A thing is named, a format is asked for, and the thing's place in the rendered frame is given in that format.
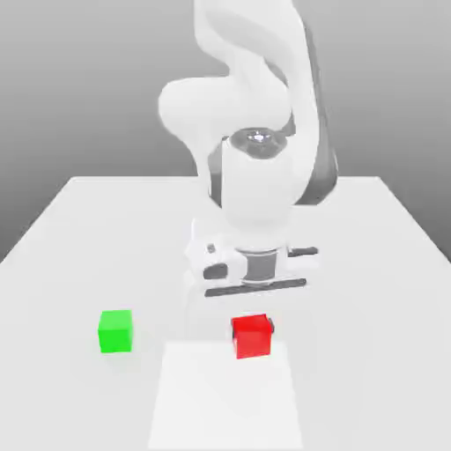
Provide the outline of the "small green cube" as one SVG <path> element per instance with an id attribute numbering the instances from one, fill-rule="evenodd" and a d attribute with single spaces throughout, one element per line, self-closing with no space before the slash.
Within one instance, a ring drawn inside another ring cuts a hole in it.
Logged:
<path id="1" fill-rule="evenodd" d="M 132 351 L 133 321 L 130 310 L 102 311 L 97 331 L 102 353 Z"/>

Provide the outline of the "small red cube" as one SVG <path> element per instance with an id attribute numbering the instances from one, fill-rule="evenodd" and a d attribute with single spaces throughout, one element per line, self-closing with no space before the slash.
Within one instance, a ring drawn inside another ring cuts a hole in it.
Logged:
<path id="1" fill-rule="evenodd" d="M 233 317 L 231 320 L 233 346 L 237 359 L 270 355 L 271 338 L 266 314 Z"/>

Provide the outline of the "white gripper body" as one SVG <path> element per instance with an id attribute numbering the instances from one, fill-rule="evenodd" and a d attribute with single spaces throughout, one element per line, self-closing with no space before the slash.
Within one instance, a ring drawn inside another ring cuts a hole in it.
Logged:
<path id="1" fill-rule="evenodd" d="M 290 301 L 311 286 L 304 277 L 280 279 L 263 285 L 230 285 L 208 288 L 202 294 L 202 307 L 236 307 Z"/>

